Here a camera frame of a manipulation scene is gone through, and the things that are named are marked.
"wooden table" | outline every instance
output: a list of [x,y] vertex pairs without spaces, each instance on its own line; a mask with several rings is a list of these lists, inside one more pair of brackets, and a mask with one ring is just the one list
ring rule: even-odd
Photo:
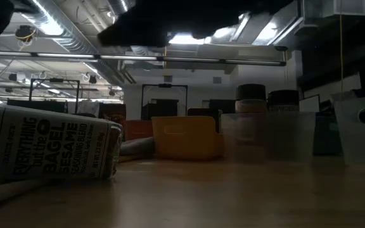
[[0,227],[365,227],[365,168],[140,161],[116,180],[42,187]]

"desk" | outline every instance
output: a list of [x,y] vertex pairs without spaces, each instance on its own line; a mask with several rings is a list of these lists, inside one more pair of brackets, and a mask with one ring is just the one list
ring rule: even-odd
[[0,227],[361,228],[365,168],[137,161],[115,180],[45,186],[3,203]]

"orange container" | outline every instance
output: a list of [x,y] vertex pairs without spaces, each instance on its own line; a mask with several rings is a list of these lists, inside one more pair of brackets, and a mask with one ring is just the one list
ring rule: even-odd
[[127,120],[125,122],[126,140],[142,139],[153,137],[153,127],[151,121]]
[[221,155],[212,117],[153,117],[157,158],[210,160]]

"translucent plastic box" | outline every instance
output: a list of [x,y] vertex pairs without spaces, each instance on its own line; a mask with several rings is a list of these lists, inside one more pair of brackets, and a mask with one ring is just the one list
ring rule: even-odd
[[310,162],[314,130],[315,113],[222,115],[226,153],[238,161]]
[[343,153],[347,165],[365,165],[365,123],[359,114],[365,110],[365,98],[335,102]]

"ceiling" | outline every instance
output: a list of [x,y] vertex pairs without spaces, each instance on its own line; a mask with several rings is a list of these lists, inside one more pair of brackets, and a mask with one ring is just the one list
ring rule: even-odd
[[[86,13],[80,7],[81,0],[43,0],[52,1],[62,11],[62,13],[74,25],[73,32],[80,32],[82,36],[96,50],[96,54],[127,54],[131,53],[129,47],[103,47],[99,44],[96,36],[99,33],[96,26],[91,23],[90,19],[96,20],[97,17],[91,13]],[[101,18],[107,24],[112,23],[112,18],[108,16],[110,8],[107,0],[90,0],[96,10],[99,11]],[[134,3],[125,0],[128,5]],[[272,46],[251,46],[251,43],[256,39],[260,31],[265,27],[271,19],[270,15],[259,15],[252,18],[243,32],[239,36],[237,42],[224,42],[220,44],[172,44],[166,48],[149,48],[150,54],[166,54],[167,56],[180,57],[199,57],[199,58],[221,58],[221,59],[251,59],[251,60],[272,60],[282,61],[282,54],[276,51]],[[26,51],[35,53],[68,53],[66,49],[61,47],[51,36],[44,34],[38,30],[35,37],[30,43],[19,41],[15,37],[15,31],[20,25],[29,25],[34,27],[22,15],[15,13],[2,36],[0,37],[0,51]],[[173,75],[173,83],[190,84],[190,85],[210,85],[217,86],[212,83],[214,77],[221,77],[222,84],[229,83],[229,75],[234,70],[235,65],[224,64],[207,64],[207,63],[178,63],[170,62],[167,64],[153,65],[145,63],[142,66],[140,63],[124,64],[106,62],[112,70],[119,70],[120,66],[125,66],[129,74],[137,84],[147,83],[162,83],[164,75]],[[4,96],[24,96],[29,95],[29,85],[24,82],[11,81],[9,75],[12,73],[24,73],[27,79],[44,78],[61,78],[80,80],[83,89],[95,89],[95,91],[83,91],[80,96],[83,98],[113,98],[108,95],[109,87],[112,85],[105,80],[107,77],[114,75],[97,75],[97,73],[81,61],[46,61],[46,60],[16,60],[14,58],[0,58],[0,95]],[[89,84],[88,76],[97,75],[97,83]],[[121,80],[117,79],[116,86],[122,87],[123,84],[130,84],[131,81],[121,74]],[[13,92],[6,92],[6,87],[13,87]],[[34,96],[58,96],[62,98],[72,98],[75,96],[75,91],[68,84],[50,85],[51,87],[68,88],[66,93],[59,95],[48,93],[47,90],[35,90]],[[115,98],[122,99],[123,93],[117,90]]]

